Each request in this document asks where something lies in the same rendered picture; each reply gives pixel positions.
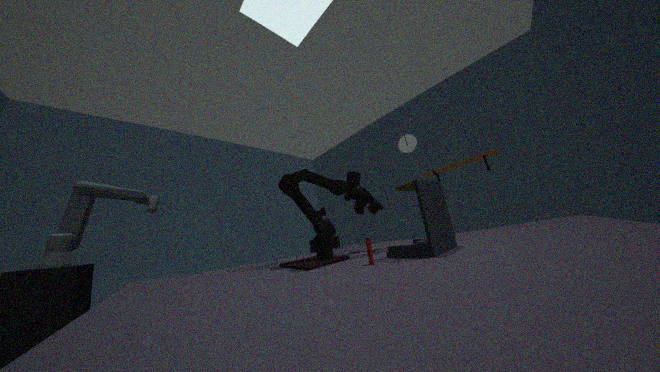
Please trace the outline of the red peg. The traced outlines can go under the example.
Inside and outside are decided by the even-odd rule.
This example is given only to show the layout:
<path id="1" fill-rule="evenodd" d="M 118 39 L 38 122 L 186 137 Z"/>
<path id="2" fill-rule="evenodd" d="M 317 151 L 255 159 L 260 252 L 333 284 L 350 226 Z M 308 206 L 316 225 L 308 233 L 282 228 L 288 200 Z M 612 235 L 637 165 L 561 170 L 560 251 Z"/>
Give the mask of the red peg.
<path id="1" fill-rule="evenodd" d="M 370 265 L 374 265 L 374 261 L 373 261 L 374 257 L 373 257 L 370 238 L 365 238 L 365 241 L 366 241 L 366 247 L 367 247 L 367 251 L 368 251 L 368 257 L 369 257 Z"/>

